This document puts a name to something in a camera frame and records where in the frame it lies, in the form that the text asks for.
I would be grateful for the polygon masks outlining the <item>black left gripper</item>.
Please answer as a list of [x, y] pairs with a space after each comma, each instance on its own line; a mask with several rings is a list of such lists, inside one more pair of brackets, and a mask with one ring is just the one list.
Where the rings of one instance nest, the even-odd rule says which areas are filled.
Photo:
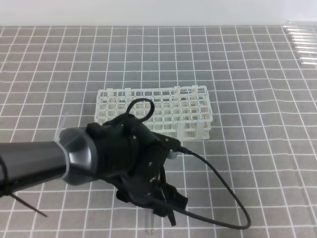
[[87, 125], [100, 160], [98, 173], [121, 185], [116, 187], [116, 198], [152, 209], [154, 215], [167, 217], [176, 226], [174, 211], [162, 203], [185, 210], [188, 198], [166, 182], [163, 165], [169, 153], [180, 147], [180, 141], [150, 131], [144, 121], [122, 114], [104, 124]]

